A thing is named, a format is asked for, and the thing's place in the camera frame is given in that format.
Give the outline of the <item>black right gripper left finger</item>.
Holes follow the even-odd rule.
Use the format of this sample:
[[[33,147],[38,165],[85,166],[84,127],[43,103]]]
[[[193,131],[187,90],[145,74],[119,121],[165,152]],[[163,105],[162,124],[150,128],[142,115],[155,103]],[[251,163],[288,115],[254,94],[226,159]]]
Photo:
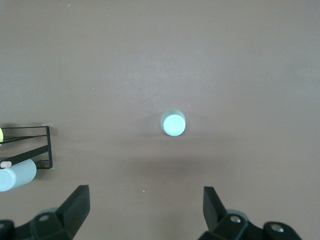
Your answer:
[[[30,221],[34,240],[72,240],[90,212],[90,189],[78,186],[55,211],[46,211]]]

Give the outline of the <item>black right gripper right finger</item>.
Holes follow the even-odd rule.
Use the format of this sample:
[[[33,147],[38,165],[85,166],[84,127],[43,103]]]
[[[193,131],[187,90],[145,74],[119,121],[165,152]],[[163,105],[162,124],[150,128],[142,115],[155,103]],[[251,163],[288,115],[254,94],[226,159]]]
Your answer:
[[[203,216],[208,231],[201,240],[244,240],[249,226],[248,217],[241,211],[229,209],[223,205],[213,187],[203,189]]]

